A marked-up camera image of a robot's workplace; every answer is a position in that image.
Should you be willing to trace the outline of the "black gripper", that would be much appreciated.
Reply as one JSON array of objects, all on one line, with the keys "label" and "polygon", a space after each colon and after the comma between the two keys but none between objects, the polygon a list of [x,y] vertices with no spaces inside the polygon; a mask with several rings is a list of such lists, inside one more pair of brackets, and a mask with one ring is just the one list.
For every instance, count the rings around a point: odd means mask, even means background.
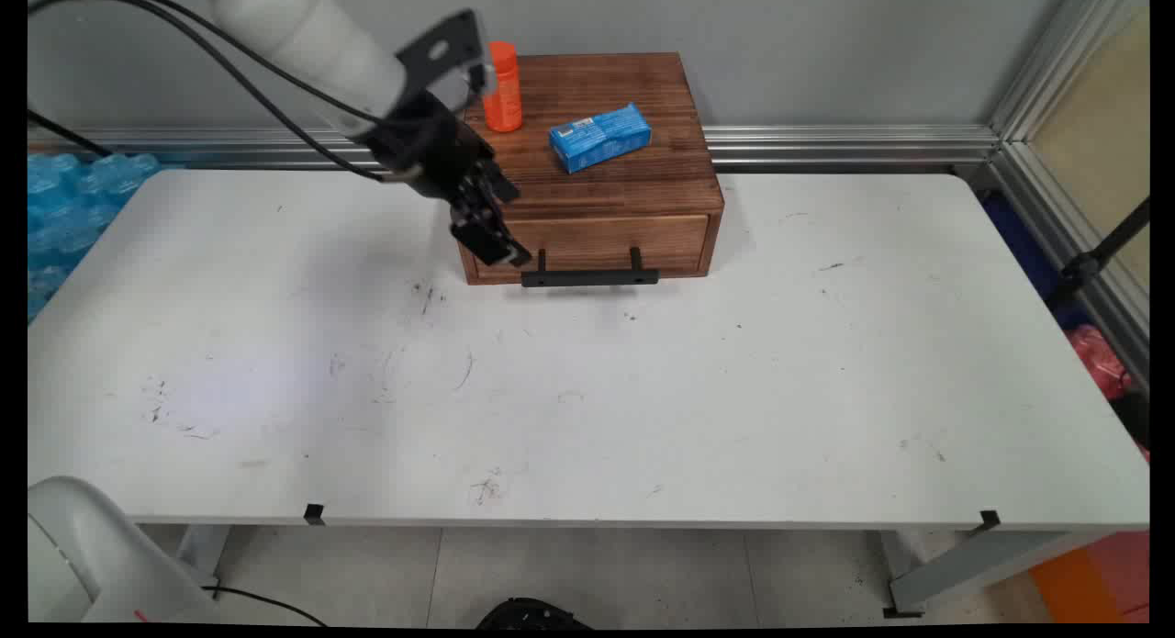
[{"label": "black gripper", "polygon": [[[408,186],[427,199],[450,204],[449,230],[483,266],[521,267],[532,253],[505,224],[501,203],[521,197],[521,190],[496,163],[494,152],[436,95],[415,95],[365,132],[365,148],[387,170],[416,172]],[[483,199],[459,203],[466,190]]]}]

